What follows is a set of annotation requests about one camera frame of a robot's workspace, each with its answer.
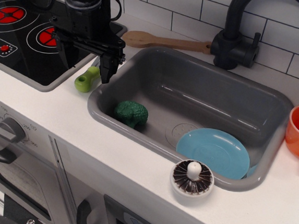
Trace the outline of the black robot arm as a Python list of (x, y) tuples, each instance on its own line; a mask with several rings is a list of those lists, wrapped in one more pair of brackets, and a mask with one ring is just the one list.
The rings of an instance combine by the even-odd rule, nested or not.
[(125, 42), (111, 30), (111, 0), (64, 0), (66, 15), (53, 17), (52, 33), (65, 67), (79, 50), (96, 54), (100, 58), (103, 84), (116, 74), (125, 60)]

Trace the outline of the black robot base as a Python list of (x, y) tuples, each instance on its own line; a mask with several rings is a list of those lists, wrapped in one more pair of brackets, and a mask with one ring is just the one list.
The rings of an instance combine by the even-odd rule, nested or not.
[(0, 193), (0, 217), (6, 217), (17, 224), (44, 224), (31, 212), (2, 193)]

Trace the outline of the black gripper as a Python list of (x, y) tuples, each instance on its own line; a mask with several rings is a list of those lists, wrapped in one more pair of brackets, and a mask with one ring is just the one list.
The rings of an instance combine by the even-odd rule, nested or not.
[(103, 84), (116, 74), (118, 63), (124, 62), (125, 43), (110, 28), (110, 0), (80, 2), (65, 0), (66, 15), (53, 17), (53, 37), (62, 63), (70, 69), (78, 62), (79, 49), (100, 56)]

